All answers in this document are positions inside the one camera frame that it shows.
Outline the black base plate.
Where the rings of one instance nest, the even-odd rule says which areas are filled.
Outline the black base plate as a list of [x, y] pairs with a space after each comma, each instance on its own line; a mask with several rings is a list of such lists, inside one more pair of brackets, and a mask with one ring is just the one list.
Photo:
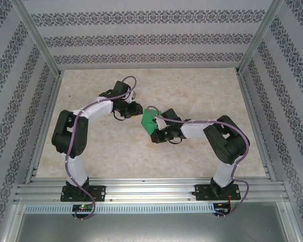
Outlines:
[[75, 186], [63, 186], [60, 201], [61, 202], [104, 202], [106, 195], [105, 186], [89, 186], [87, 193]]
[[227, 187], [221, 188], [211, 184], [195, 185], [195, 191], [192, 192], [195, 195], [197, 201], [220, 201], [228, 200], [232, 201], [241, 200], [239, 186], [232, 184]]

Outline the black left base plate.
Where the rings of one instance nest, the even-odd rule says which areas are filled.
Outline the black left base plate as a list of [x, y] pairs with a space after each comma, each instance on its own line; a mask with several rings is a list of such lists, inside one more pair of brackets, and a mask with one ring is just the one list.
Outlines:
[[89, 186], [87, 193], [75, 186], [63, 186], [60, 201], [61, 202], [104, 202], [106, 195], [105, 186]]

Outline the aluminium side rail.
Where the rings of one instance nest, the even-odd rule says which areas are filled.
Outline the aluminium side rail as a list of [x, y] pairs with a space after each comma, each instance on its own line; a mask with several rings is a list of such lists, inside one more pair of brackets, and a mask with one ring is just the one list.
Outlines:
[[267, 147], [265, 145], [260, 127], [259, 127], [259, 123], [257, 121], [257, 117], [255, 114], [255, 110], [254, 107], [252, 105], [251, 102], [251, 98], [250, 95], [248, 93], [245, 81], [243, 79], [243, 76], [239, 73], [238, 69], [235, 68], [235, 72], [236, 72], [236, 76], [237, 76], [237, 80], [240, 86], [240, 90], [243, 96], [243, 100], [245, 103], [245, 107], [249, 116], [249, 120], [251, 123], [251, 127], [252, 127], [252, 131], [254, 133], [254, 137], [257, 143], [257, 147], [259, 150], [259, 154], [263, 163], [263, 167], [266, 168], [267, 172], [268, 172], [268, 177], [271, 179], [271, 181], [276, 182], [277, 178], [275, 176], [272, 164], [271, 164], [271, 160], [269, 158], [269, 154], [267, 151]]
[[33, 172], [35, 168], [39, 165], [64, 72], [65, 71], [60, 72], [52, 86], [49, 99], [47, 100], [47, 105], [42, 119], [42, 123], [37, 136], [36, 146], [33, 150], [30, 164], [27, 169], [27, 176], [24, 179], [24, 184], [29, 184], [31, 182]]

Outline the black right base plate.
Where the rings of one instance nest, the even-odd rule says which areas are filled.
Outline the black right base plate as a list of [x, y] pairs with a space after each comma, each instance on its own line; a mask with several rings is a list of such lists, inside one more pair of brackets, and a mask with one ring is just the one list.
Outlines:
[[232, 201], [241, 200], [239, 186], [232, 184], [227, 187], [221, 188], [211, 184], [195, 185], [195, 191], [192, 192], [195, 195], [197, 201], [220, 201], [228, 200]]

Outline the aluminium frame post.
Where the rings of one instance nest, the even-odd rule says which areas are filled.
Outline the aluminium frame post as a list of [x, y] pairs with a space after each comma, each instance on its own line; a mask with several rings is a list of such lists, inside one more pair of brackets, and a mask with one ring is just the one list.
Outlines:
[[44, 38], [42, 37], [38, 27], [36, 26], [33, 18], [28, 12], [23, 0], [10, 0], [13, 8], [16, 10], [18, 16], [26, 27], [35, 45], [39, 49], [48, 67], [55, 77], [59, 77], [61, 70], [59, 69], [53, 55], [51, 54]]
[[247, 50], [245, 51], [240, 64], [236, 68], [236, 73], [240, 76], [246, 69], [248, 63], [250, 62], [251, 58], [253, 57], [257, 47], [259, 46], [260, 42], [264, 38], [269, 26], [271, 25], [272, 21], [274, 20], [276, 14], [278, 13], [281, 5], [283, 4], [284, 0], [272, 0], [270, 6], [268, 7], [264, 17], [256, 30]]

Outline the aluminium cross rail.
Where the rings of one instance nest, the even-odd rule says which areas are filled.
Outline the aluminium cross rail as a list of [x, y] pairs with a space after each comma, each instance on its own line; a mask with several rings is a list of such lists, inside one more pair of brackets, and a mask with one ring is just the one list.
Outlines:
[[[195, 203], [192, 193], [196, 184], [209, 184], [208, 178], [92, 178], [91, 185], [105, 186], [105, 203]], [[59, 203], [61, 178], [34, 177], [30, 183], [17, 186], [14, 203], [50, 204]], [[247, 202], [288, 201], [289, 194], [284, 182], [267, 177], [246, 177], [238, 182], [240, 194]]]

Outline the controller board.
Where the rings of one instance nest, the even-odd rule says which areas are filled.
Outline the controller board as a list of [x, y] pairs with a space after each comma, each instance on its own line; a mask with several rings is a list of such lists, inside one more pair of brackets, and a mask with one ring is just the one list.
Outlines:
[[231, 204], [230, 203], [215, 203], [214, 210], [218, 211], [220, 213], [229, 213], [231, 210]]
[[91, 212], [92, 210], [92, 204], [75, 204], [72, 206], [72, 212]]

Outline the right controller board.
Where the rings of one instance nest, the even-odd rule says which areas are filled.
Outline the right controller board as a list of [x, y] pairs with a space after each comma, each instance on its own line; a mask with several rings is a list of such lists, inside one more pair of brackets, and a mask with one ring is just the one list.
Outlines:
[[231, 204], [230, 203], [215, 203], [214, 210], [218, 211], [220, 213], [229, 213], [231, 210]]

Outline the left controller board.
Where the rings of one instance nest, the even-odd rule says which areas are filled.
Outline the left controller board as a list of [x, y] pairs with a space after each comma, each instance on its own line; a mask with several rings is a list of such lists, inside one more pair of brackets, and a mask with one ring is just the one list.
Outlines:
[[91, 212], [92, 210], [92, 204], [75, 204], [72, 206], [72, 212]]

